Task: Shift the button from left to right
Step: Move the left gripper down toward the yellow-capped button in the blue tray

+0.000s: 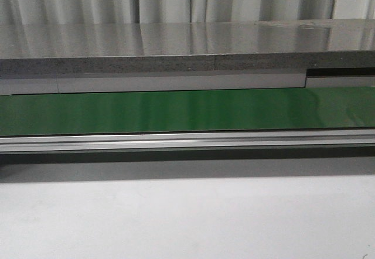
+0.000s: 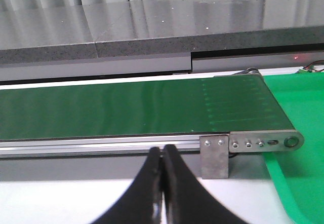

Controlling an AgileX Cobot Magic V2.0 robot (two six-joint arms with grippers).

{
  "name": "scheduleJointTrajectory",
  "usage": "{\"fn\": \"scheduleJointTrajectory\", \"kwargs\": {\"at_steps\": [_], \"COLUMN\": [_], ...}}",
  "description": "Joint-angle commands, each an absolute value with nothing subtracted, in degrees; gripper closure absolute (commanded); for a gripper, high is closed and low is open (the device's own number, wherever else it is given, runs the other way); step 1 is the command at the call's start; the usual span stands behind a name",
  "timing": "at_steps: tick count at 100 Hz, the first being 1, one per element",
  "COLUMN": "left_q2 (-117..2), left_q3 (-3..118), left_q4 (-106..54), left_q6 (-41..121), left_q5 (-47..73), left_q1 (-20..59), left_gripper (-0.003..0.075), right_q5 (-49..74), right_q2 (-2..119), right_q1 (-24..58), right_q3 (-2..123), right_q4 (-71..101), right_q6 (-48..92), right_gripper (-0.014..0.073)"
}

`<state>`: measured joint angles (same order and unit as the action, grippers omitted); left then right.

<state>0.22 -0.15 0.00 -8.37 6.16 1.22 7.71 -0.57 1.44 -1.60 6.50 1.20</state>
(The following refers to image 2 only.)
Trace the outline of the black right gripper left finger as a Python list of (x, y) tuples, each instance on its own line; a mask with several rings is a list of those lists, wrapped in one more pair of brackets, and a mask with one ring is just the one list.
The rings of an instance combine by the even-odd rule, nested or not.
[(153, 147), (124, 194), (94, 223), (160, 223), (160, 149)]

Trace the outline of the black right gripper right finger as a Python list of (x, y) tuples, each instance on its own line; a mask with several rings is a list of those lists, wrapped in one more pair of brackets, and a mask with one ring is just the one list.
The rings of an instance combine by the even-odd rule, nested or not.
[(196, 179), (174, 145), (164, 147), (167, 223), (246, 223)]

